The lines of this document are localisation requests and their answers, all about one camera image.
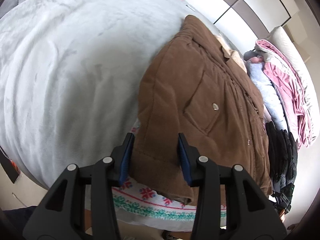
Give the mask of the light blue fleece garment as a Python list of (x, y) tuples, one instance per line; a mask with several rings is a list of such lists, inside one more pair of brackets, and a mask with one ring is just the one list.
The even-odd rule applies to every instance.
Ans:
[(265, 66), (263, 57), (256, 51), (250, 50), (245, 52), (244, 61), (250, 79), (262, 95), (264, 106), (270, 116), (269, 118), (266, 115), (267, 119), (273, 121), (276, 129), (288, 131), (289, 128), (279, 95), (272, 81), (263, 72)]

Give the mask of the black garment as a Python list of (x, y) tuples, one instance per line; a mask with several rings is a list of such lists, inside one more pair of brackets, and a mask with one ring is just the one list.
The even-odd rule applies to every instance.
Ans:
[(277, 130), (273, 122), (265, 124), (268, 136), (268, 158), (270, 162), (270, 178), (273, 190), (280, 192), (282, 188), (295, 183), (297, 176), (297, 143), (291, 132)]

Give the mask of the light grey plush bed sheet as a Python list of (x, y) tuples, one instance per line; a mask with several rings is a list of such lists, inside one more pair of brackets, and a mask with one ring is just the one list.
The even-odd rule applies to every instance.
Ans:
[(26, 0), (1, 18), (1, 147), (49, 188), (125, 138), (139, 83), (186, 16), (183, 0)]

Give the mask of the pink garment pile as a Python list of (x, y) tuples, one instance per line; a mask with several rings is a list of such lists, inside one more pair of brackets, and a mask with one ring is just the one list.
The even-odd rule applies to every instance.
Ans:
[(265, 39), (257, 40), (255, 49), (264, 59), (263, 73), (279, 92), (289, 129), (299, 146), (309, 146), (319, 135), (319, 106), (306, 65), (298, 54), (287, 57)]

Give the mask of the patterned nordic knit blanket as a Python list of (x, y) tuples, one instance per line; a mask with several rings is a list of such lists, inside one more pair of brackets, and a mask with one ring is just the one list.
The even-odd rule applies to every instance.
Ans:
[(169, 199), (140, 180), (128, 177), (112, 193), (117, 218), (125, 223), (173, 232), (193, 229), (195, 206)]

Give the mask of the white wardrobe with brown frames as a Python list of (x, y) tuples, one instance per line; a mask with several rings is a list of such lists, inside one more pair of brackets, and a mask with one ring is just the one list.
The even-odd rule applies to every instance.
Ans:
[(258, 38), (283, 26), (299, 12), (295, 0), (186, 0), (218, 28), (227, 17), (239, 17)]

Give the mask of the brown corduroy jacket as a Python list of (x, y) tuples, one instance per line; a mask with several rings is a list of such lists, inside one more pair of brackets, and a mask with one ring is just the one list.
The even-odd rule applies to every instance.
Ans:
[(195, 16), (155, 56), (138, 93), (130, 176), (158, 193), (195, 205), (178, 165), (178, 134), (218, 165), (242, 165), (265, 195), (272, 192), (262, 96)]

